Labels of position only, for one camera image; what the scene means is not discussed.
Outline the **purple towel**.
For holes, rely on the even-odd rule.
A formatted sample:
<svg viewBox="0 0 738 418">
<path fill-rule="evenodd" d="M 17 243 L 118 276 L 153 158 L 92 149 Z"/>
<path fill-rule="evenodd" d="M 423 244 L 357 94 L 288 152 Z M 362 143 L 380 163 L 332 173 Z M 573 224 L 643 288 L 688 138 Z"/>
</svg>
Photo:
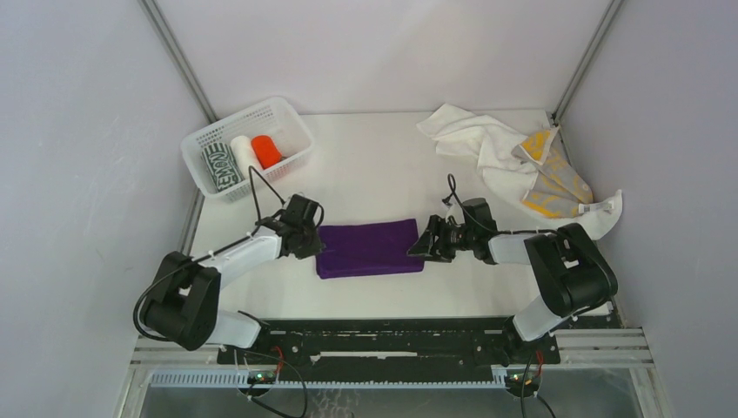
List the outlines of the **purple towel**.
<svg viewBox="0 0 738 418">
<path fill-rule="evenodd" d="M 419 239 L 415 219 L 322 226 L 319 237 L 325 249 L 316 256 L 316 273 L 322 280 L 424 270 L 424 260 L 407 254 Z"/>
</svg>

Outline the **orange towel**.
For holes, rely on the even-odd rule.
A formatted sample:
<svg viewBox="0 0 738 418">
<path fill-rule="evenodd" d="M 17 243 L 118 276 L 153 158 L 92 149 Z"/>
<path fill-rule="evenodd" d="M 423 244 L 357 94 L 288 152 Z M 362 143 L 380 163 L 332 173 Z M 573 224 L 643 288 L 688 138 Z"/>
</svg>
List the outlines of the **orange towel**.
<svg viewBox="0 0 738 418">
<path fill-rule="evenodd" d="M 271 136 L 258 135 L 251 140 L 252 150 L 263 169 L 271 168 L 280 163 L 284 156 L 275 145 Z"/>
</svg>

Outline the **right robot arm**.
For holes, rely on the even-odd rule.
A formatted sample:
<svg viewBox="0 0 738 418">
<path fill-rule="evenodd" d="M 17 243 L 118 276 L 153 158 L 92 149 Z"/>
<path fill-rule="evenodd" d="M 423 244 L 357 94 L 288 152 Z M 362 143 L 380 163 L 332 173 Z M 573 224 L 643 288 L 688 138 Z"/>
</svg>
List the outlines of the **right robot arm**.
<svg viewBox="0 0 738 418">
<path fill-rule="evenodd" d="M 449 263 L 470 251 L 487 265 L 530 266 L 539 295 L 514 315 L 503 338 L 508 359 L 527 361 L 537 340 L 566 320 L 605 305 L 618 291 L 614 271 L 582 225 L 501 231 L 483 198 L 462 202 L 463 221 L 433 215 L 408 255 Z"/>
</svg>

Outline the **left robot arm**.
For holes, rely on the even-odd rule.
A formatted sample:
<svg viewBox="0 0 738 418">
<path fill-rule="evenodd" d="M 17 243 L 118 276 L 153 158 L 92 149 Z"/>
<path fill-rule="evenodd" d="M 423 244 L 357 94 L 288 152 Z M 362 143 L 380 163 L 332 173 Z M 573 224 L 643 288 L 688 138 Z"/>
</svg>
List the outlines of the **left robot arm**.
<svg viewBox="0 0 738 418">
<path fill-rule="evenodd" d="M 273 215 L 260 217 L 241 239 L 198 259 L 168 253 L 133 307 L 134 327 L 146 339 L 172 342 L 188 351 L 205 345 L 232 346 L 252 363 L 265 361 L 272 340 L 261 333 L 261 320 L 221 309 L 220 294 L 267 262 L 321 253 L 325 246 L 319 228 L 324 217 L 319 202 L 294 194 Z"/>
</svg>

